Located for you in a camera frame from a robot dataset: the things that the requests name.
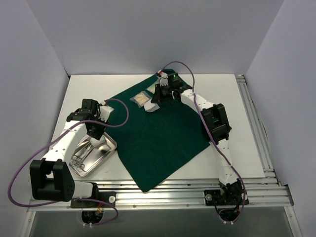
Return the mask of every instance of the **white table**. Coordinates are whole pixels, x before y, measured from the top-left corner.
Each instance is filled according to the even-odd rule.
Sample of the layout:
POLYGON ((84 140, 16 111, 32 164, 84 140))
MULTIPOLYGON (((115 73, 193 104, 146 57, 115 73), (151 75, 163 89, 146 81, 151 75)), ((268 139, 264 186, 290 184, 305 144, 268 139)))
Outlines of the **white table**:
MULTIPOLYGON (((104 100, 143 81, 151 75, 85 75, 71 76, 53 138, 62 131, 66 117, 81 107, 83 98, 104 100)), ((188 84, 191 75, 180 75, 188 84)), ((196 92, 210 102, 222 103, 230 126, 230 151, 234 167, 243 178, 263 178, 264 172, 234 75, 195 75, 196 92)), ((100 167, 84 178, 75 180, 132 180, 115 152, 100 167)), ((178 169, 167 180, 217 179, 218 166, 214 148, 208 147, 178 169)))

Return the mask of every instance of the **metal tray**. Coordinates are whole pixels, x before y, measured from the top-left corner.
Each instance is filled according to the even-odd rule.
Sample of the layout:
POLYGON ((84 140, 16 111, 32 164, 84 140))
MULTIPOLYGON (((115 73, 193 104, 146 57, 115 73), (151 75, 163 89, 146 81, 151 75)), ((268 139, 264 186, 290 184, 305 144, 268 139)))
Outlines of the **metal tray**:
POLYGON ((107 133, 105 142, 94 148, 91 137, 85 137, 75 149, 69 167, 78 177, 84 177, 94 170, 102 161, 107 160, 117 148, 117 143, 107 133))

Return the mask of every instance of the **dark green fabric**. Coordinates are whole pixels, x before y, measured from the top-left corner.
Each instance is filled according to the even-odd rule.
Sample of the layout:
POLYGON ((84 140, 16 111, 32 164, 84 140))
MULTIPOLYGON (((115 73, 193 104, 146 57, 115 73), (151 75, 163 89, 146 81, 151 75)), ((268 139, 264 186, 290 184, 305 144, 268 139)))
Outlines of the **dark green fabric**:
MULTIPOLYGON (((202 137, 198 114, 188 106, 174 100, 159 104, 160 109, 148 113, 129 100, 156 80, 152 76, 114 96, 127 105, 129 120, 122 127, 106 130, 118 143, 120 160, 143 192, 154 188, 209 145, 202 137)), ((122 123, 125 108, 119 102, 111 101, 109 105, 115 109, 110 124, 122 123)))

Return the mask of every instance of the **purple cable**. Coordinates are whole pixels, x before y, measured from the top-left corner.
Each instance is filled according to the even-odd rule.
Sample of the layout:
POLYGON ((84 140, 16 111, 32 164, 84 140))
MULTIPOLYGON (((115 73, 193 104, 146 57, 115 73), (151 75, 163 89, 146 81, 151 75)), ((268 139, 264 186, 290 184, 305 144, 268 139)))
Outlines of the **purple cable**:
POLYGON ((111 204, 109 204, 109 203, 106 203, 106 202, 100 201, 100 200, 96 200, 96 199, 89 199, 89 198, 80 198, 79 200, 80 200, 80 201, 93 201, 93 202, 98 202, 98 203, 101 203, 102 205, 105 205, 105 206, 108 206, 108 207, 112 208, 112 209, 116 212, 115 217, 112 217, 112 218, 110 218, 110 219, 107 219, 107 220, 102 221, 102 222, 99 222, 99 223, 91 224, 92 226, 98 226, 98 225, 102 225, 102 224, 108 223, 108 222, 110 222, 110 221, 115 220, 115 219, 119 216, 119 211, 116 209, 116 207, 113 206, 113 205, 111 205, 111 204))
MULTIPOLYGON (((198 113, 199 117, 201 118, 202 123, 203 123, 203 125, 204 125, 204 127, 205 127, 205 130, 206 130, 206 132, 207 132, 209 138, 211 139, 211 141, 212 141, 212 143, 213 143, 215 149, 216 149, 216 150, 218 151, 218 153, 225 159, 225 161, 227 162, 227 164, 230 165, 230 167, 233 169, 233 171, 235 172, 235 174, 238 176, 238 178, 239 178, 239 180, 240 180, 240 182, 241 182, 241 184, 242 184, 243 196, 246 197, 246 187, 245 187, 245 184, 244 184, 244 182, 243 182, 243 180, 242 180, 240 174, 239 174, 239 173, 237 172, 237 170, 232 166, 232 164, 229 162, 229 160, 228 160, 227 157, 224 155, 224 153, 222 153, 221 150, 217 147, 217 145, 216 145, 216 143, 215 143, 215 141, 214 141, 214 138, 213 138, 211 132, 210 132, 209 129, 207 128, 206 122, 205 122, 205 120, 204 120, 204 118, 203 118, 203 116, 202 116, 202 114, 201 114, 201 111, 199 110, 199 107, 198 107, 198 104, 197 104, 197 96, 196 96, 196 94, 195 94, 195 84, 196 84, 196 80, 195 80, 195 77, 194 77, 193 72, 191 71, 191 69, 190 69, 186 64, 184 64, 184 63, 182 63, 182 62, 180 62, 180 61, 172 61, 172 62, 168 63, 167 65, 165 65, 165 66, 163 67, 163 69, 165 69, 167 66, 169 66, 169 65, 172 64, 172 63, 180 63, 180 64, 182 64, 182 65, 185 66, 185 67, 189 70, 189 72, 191 73, 192 79, 193 79, 193 85, 192 85, 192 92, 193 92, 193 96, 194 96, 193 101, 194 101, 194 105, 195 105, 195 107, 196 107, 196 109, 197 109, 197 113, 198 113)), ((232 222, 236 222, 236 221, 240 218, 241 213, 243 212, 244 206, 245 206, 245 198, 242 199, 242 205, 241 205, 241 209, 240 209, 239 215, 238 215, 232 222)), ((222 211, 224 211, 224 210, 230 210, 230 208, 222 209, 222 210, 220 211, 220 213, 221 213, 222 211)))
POLYGON ((31 155, 19 168, 18 170, 15 172, 15 174, 13 175, 10 183, 9 183, 9 187, 8 187, 8 191, 7 191, 7 195, 8 195, 8 198, 10 200, 10 202, 12 202, 14 205, 16 206, 20 206, 20 207, 37 207, 37 206, 44 206, 44 205, 49 205, 49 204, 53 204, 53 203, 56 203, 57 201, 49 201, 49 202, 44 202, 44 203, 39 203, 39 204, 22 204, 22 203, 19 203, 17 202, 16 200, 13 199, 12 197, 12 193, 11 193, 11 190, 12 190, 12 186, 13 186, 13 183, 16 179, 16 177, 19 175, 19 173, 21 172, 21 170, 26 166, 26 164, 28 162, 31 161, 31 159, 33 159, 35 156, 37 156, 39 153, 41 153, 42 151, 48 149, 51 145, 55 144, 56 142, 58 142, 60 139, 62 139, 70 130, 74 129, 75 127, 77 127, 79 124, 82 124, 82 123, 95 123, 95 124, 99 124, 99 125, 103 125, 105 127, 121 127, 123 126, 124 124, 127 123, 128 121, 128 118, 129 118, 129 111, 128 111, 128 107, 124 104, 123 101, 119 100, 119 99, 114 99, 114 98, 111 98, 111 99, 107 99, 105 100, 106 102, 107 101, 118 101, 120 102, 121 104, 124 105, 125 109, 126 109, 126 119, 123 123, 119 124, 119 125, 108 125, 108 124, 105 124, 105 123, 102 123, 102 122, 98 122, 98 121, 92 121, 92 120, 83 120, 83 121, 80 121, 80 122, 77 122, 76 124, 74 124, 73 126, 71 126, 67 131, 65 131, 63 134, 61 134, 59 137, 57 137, 54 141, 52 141, 51 143, 47 144, 46 146, 42 147, 41 149, 39 149, 37 152, 35 152, 33 155, 31 155))

